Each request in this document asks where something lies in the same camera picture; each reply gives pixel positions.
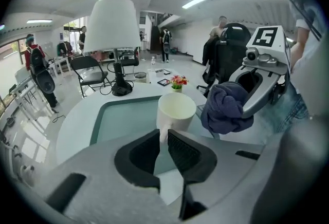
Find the flower pot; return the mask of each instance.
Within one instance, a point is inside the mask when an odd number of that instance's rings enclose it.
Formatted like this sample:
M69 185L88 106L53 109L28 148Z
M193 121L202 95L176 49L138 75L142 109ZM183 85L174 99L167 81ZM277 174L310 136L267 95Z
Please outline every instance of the flower pot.
M181 93L181 90L183 89L183 87L181 87L179 89L174 89L173 87L171 87L171 89L173 90L173 92L180 92Z

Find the bottle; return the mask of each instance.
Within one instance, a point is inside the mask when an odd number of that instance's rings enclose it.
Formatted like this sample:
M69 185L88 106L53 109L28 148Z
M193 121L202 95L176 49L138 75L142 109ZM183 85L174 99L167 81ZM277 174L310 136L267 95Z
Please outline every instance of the bottle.
M152 59L151 59L151 71L155 71L154 65L155 65L155 58L154 58L154 56L152 56Z

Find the black lamp base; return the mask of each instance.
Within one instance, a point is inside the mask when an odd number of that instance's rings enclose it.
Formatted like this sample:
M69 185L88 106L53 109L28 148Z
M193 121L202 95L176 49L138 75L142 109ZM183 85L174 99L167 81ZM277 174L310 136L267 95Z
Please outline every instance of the black lamp base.
M133 91L132 86L123 78L121 64L114 63L114 72L116 83L112 86L112 94L114 96L124 96Z

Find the white cup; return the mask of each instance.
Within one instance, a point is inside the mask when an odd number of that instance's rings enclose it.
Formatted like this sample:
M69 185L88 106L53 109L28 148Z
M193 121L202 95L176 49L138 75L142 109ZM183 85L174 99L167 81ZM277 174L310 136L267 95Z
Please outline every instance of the white cup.
M196 112L194 101L178 92L172 92L160 97L156 126L160 129L160 142L164 143L168 129L187 131Z

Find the white lamp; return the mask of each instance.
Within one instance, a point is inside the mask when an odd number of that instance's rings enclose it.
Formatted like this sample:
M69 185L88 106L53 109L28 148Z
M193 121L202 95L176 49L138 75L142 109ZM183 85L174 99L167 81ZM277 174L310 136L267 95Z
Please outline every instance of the white lamp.
M124 96L133 90L123 78L118 49L140 46L134 3L131 0L97 1L88 21L84 51L114 51L116 83L112 86L113 95Z

